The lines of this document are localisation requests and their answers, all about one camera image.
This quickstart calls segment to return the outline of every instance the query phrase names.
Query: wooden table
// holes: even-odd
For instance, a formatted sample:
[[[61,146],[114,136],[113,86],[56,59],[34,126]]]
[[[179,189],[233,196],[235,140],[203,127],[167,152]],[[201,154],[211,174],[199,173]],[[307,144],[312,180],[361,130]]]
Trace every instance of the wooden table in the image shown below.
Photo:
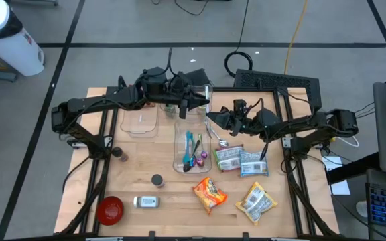
[[[90,88],[87,96],[100,96],[106,88]],[[290,94],[297,98],[307,99],[303,88],[289,88]],[[254,104],[258,98],[263,98],[265,108],[275,112],[273,94],[270,92],[214,92],[212,95],[212,109],[219,111],[222,106],[233,107],[233,100],[241,98],[248,104]],[[281,109],[286,118],[283,98],[280,96]],[[310,114],[308,104],[290,98],[294,118]],[[254,108],[250,117],[253,118],[259,107]],[[174,153],[174,120],[164,113],[159,115],[159,130],[154,138],[132,138],[120,129],[123,115],[131,112],[119,110],[117,130],[113,146],[121,147],[128,155],[125,163],[111,159],[107,189],[105,196],[116,196],[124,203],[124,214],[120,222],[113,226],[101,225],[100,236],[148,236],[149,231],[156,231],[156,236],[207,236],[207,237],[241,237],[248,232],[250,237],[296,237],[293,220],[292,203],[290,201],[287,177],[280,170],[283,159],[281,141],[269,144],[267,161],[270,176],[240,177],[239,171],[221,173],[212,157],[213,168],[210,172],[197,175],[177,173],[172,169]],[[109,130],[112,111],[107,118],[106,130]],[[97,134],[101,113],[86,114],[81,119],[81,125],[91,133]],[[218,134],[231,145],[243,143],[246,151],[261,151],[264,143],[258,137],[239,134],[229,135],[216,124],[212,124]],[[212,148],[217,148],[214,138]],[[74,150],[70,169],[75,167],[88,155],[83,148]],[[317,150],[311,150],[309,155],[321,159]],[[66,227],[84,203],[92,161],[82,166],[68,180],[65,188],[55,232]],[[338,232],[338,225],[327,185],[326,175],[322,163],[313,159],[303,161],[304,172],[311,204],[322,219]],[[151,176],[162,175],[165,186],[158,189],[151,183]],[[193,194],[192,187],[205,177],[211,177],[217,188],[227,193],[227,201],[212,209],[211,215],[206,214],[203,205]],[[258,181],[260,185],[279,204],[265,212],[258,226],[235,207],[235,202],[242,200],[252,184]],[[133,207],[135,196],[152,195],[161,199],[159,208],[141,209]],[[299,202],[303,232],[308,233],[303,205]],[[92,230],[95,205],[90,209],[87,231]]]

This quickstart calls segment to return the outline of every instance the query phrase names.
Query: yellow snack bag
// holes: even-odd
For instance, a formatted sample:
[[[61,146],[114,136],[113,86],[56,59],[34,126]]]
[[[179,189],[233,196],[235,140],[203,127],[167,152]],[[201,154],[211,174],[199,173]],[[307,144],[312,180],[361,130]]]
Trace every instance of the yellow snack bag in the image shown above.
[[[261,213],[275,207],[277,204],[260,184],[255,182],[244,200],[237,202],[235,205],[245,212],[254,225],[258,225]]]
[[[224,203],[227,199],[227,195],[216,188],[214,181],[210,177],[206,177],[196,187],[192,187],[192,189],[208,214],[211,213],[211,208]]]

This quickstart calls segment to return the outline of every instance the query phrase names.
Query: white cable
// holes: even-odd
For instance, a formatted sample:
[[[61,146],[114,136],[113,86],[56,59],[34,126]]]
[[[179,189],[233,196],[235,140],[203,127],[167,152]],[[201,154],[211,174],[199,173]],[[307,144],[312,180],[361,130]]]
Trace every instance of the white cable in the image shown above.
[[[357,138],[355,138],[355,136],[352,136],[354,141],[355,141],[355,145],[350,143],[349,141],[343,139],[342,137],[338,137],[338,139],[340,139],[341,141],[345,142],[346,144],[350,145],[351,147],[359,147],[360,146],[360,143],[359,141],[357,140]]]

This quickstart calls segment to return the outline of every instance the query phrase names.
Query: clear plastic container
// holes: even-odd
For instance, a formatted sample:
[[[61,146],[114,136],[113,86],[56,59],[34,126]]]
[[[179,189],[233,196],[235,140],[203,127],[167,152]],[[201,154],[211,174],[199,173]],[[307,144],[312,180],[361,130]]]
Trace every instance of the clear plastic container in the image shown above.
[[[198,108],[194,108],[193,110],[187,111],[187,120],[199,121],[205,117],[206,113],[211,111],[212,86],[210,84],[205,84],[203,86],[190,86],[190,89],[198,94],[204,95],[206,99],[210,101],[209,104],[205,106],[200,106]],[[180,109],[178,106],[166,106],[165,104],[160,104],[160,109],[165,112],[168,118],[177,118],[180,114]]]
[[[158,106],[125,111],[120,129],[131,137],[155,137],[159,130],[159,112]]]
[[[187,131],[190,131],[194,135],[194,144],[192,147],[192,142],[187,142]],[[204,160],[204,166],[199,167],[197,164],[191,168],[188,172],[183,171],[183,158],[186,154],[186,147],[189,148],[190,156],[192,150],[196,144],[196,141],[199,139],[199,134],[202,135],[202,144],[199,145],[199,148],[195,152],[195,156],[201,157],[201,152],[206,151],[208,154],[207,158],[202,158]],[[175,140],[174,140],[174,162],[173,168],[179,173],[186,174],[195,174],[195,173],[206,173],[209,172],[212,168],[212,153],[211,153],[211,138],[206,131],[206,125],[203,121],[194,121],[194,120],[177,120],[175,122]]]

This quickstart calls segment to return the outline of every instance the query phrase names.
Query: snack bag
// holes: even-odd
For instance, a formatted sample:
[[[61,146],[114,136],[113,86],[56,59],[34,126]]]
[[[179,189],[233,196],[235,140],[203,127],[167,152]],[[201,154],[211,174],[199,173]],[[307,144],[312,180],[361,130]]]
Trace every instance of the snack bag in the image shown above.
[[[260,159],[260,151],[256,153],[241,151],[239,154],[241,156],[241,177],[250,175],[269,176],[266,156],[263,159]]]
[[[214,181],[210,177],[206,177],[196,187],[192,187],[192,189],[208,214],[211,213],[211,208],[224,203],[227,199],[227,195],[216,188]]]
[[[245,212],[254,225],[258,225],[261,213],[275,207],[277,204],[260,184],[255,182],[244,200],[237,202],[235,205]]]
[[[243,145],[215,149],[214,155],[217,167],[220,171],[231,171],[241,168],[241,156]]]

